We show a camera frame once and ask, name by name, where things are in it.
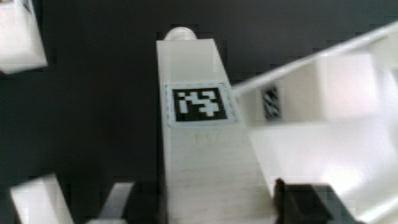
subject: black square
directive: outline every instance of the black square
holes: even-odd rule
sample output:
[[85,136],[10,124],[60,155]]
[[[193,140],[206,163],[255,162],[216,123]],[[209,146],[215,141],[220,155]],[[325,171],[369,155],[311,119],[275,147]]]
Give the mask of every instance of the black square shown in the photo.
[[176,122],[225,120],[220,89],[172,89]]

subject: rounded top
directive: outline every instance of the rounded top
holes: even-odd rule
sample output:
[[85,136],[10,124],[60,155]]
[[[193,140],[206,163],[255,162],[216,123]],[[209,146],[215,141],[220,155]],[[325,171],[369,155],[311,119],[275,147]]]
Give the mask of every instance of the rounded top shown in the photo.
[[176,27],[167,35],[165,40],[197,40],[195,33],[186,27]]

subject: white cube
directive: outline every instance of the white cube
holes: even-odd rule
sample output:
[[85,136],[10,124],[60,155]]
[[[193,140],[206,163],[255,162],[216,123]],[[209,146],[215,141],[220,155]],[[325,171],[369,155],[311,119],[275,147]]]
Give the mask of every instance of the white cube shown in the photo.
[[286,122],[339,120],[378,112],[378,87],[367,54],[319,57],[279,82]]
[[30,0],[0,1],[0,71],[5,74],[46,66]]

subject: black object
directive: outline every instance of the black object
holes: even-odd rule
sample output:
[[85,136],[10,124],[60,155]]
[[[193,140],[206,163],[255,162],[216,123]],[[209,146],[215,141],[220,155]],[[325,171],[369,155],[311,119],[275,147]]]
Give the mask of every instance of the black object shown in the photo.
[[286,184],[277,179],[277,224],[360,224],[328,185]]

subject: white block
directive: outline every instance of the white block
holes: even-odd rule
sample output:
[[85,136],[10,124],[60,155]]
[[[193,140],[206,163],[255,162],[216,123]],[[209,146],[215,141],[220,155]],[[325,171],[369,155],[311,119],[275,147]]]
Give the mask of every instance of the white block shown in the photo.
[[46,66],[30,0],[0,2],[0,71],[9,74]]
[[53,175],[12,187],[10,196],[23,224],[72,224]]
[[[213,40],[158,41],[158,68],[168,223],[273,223],[271,200]],[[220,108],[225,116],[209,119]],[[193,116],[181,121],[177,114],[190,115],[192,111],[202,119]]]
[[378,112],[378,88],[367,54],[319,57],[279,81],[282,120],[341,120]]

